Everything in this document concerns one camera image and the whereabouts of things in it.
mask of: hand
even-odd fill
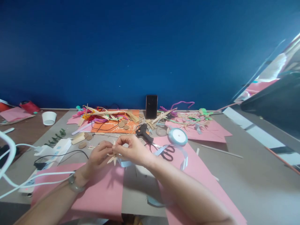
[[[113,153],[112,146],[112,143],[102,141],[93,149],[87,163],[75,172],[77,185],[83,187],[97,170],[107,164],[109,160],[107,154]]]
[[[125,143],[128,144],[128,148],[122,146]],[[112,149],[114,153],[121,154],[132,163],[144,167],[147,167],[155,158],[155,155],[147,150],[133,134],[120,136]]]

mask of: forearm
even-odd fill
[[[79,173],[75,173],[75,182],[84,186],[87,182]],[[55,225],[73,205],[77,193],[69,187],[68,181],[61,183],[46,197],[37,202],[15,225]]]
[[[197,223],[234,224],[228,210],[210,191],[169,162],[155,157],[146,167]]]

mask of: white cup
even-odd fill
[[[53,124],[55,124],[56,113],[55,112],[44,112],[42,114],[42,118],[43,118],[43,123],[46,126],[53,125]]]

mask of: blue wall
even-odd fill
[[[300,1],[0,1],[0,98],[42,108],[227,105],[283,40]]]

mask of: black phone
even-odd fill
[[[147,95],[146,97],[146,119],[156,119],[157,117],[157,95]]]

